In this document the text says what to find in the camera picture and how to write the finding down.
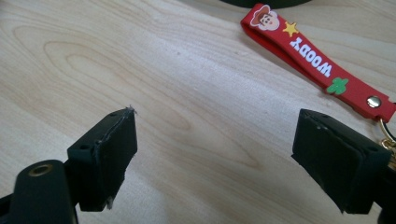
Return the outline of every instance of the lanyard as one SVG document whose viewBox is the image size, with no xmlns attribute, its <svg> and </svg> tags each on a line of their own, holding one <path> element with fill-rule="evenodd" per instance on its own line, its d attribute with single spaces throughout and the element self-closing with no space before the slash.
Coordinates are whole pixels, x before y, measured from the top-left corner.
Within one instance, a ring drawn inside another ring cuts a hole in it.
<svg viewBox="0 0 396 224">
<path fill-rule="evenodd" d="M 396 111 L 396 104 L 387 95 L 330 60 L 297 30 L 295 22 L 285 21 L 269 6 L 257 4 L 241 25 L 253 40 L 364 118 L 387 123 Z"/>
</svg>

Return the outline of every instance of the red keychain strap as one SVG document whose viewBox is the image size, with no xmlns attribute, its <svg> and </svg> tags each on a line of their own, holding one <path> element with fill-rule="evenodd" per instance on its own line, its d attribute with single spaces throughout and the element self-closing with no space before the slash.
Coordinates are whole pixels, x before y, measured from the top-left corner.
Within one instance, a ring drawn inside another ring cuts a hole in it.
<svg viewBox="0 0 396 224">
<path fill-rule="evenodd" d="M 252 39 L 363 117 L 389 122 L 396 111 L 396 104 L 387 95 L 326 57 L 296 29 L 296 23 L 285 21 L 269 6 L 257 4 L 241 25 Z"/>
</svg>

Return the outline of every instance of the keychain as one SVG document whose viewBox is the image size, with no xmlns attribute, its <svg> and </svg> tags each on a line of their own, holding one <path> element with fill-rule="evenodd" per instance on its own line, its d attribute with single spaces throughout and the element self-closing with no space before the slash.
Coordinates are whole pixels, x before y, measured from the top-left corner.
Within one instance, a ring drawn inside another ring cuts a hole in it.
<svg viewBox="0 0 396 224">
<path fill-rule="evenodd" d="M 380 145 L 327 115 L 302 110 L 292 157 L 342 212 L 368 214 L 376 202 L 383 208 L 378 223 L 396 223 L 396 138 L 386 125 L 396 104 L 330 60 L 295 22 L 284 20 L 269 6 L 255 5 L 241 25 L 248 36 L 326 93 L 379 122 L 386 136 Z"/>
</svg>

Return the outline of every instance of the light wood surface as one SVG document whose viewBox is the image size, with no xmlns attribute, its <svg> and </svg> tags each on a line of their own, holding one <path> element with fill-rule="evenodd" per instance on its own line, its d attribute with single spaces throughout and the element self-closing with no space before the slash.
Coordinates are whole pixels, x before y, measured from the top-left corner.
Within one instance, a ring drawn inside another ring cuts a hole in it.
<svg viewBox="0 0 396 224">
<path fill-rule="evenodd" d="M 396 100 L 394 0 L 276 12 Z M 301 108 L 382 134 L 247 37 L 247 13 L 216 0 L 0 1 L 0 197 L 131 105 L 138 152 L 113 209 L 78 211 L 80 223 L 376 223 L 377 205 L 341 214 L 290 155 Z"/>
</svg>

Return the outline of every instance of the wrist strap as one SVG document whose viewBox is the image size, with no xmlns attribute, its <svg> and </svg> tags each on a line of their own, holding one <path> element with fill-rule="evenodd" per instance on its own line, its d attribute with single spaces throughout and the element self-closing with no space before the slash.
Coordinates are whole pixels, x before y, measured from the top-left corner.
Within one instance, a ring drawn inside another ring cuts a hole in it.
<svg viewBox="0 0 396 224">
<path fill-rule="evenodd" d="M 389 122 L 396 104 L 320 52 L 267 5 L 257 4 L 241 21 L 252 39 L 367 119 Z"/>
</svg>

